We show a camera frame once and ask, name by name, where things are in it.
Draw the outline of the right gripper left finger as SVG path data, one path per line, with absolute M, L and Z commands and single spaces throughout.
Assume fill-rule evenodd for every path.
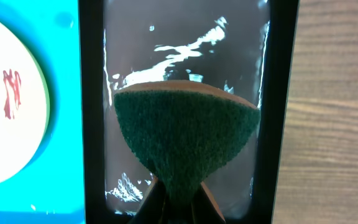
M 136 215 L 128 224 L 163 224 L 167 222 L 165 202 L 166 188 L 158 179 L 154 179 L 147 189 L 147 195 L 141 202 Z

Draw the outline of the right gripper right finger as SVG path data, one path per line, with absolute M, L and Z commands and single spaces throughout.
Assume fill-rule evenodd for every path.
M 195 193 L 191 209 L 194 224 L 226 224 L 219 206 L 205 183 L 201 183 Z

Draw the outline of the green scrubbing sponge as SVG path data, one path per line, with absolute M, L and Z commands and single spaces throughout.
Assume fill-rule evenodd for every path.
M 241 152 L 260 123 L 247 100 L 188 80 L 131 85 L 114 95 L 114 109 L 129 149 L 178 207 Z

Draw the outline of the yellow-green plate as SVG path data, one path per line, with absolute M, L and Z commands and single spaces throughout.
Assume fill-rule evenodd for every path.
M 48 87 L 38 62 L 0 23 L 0 183 L 33 158 L 49 114 Z

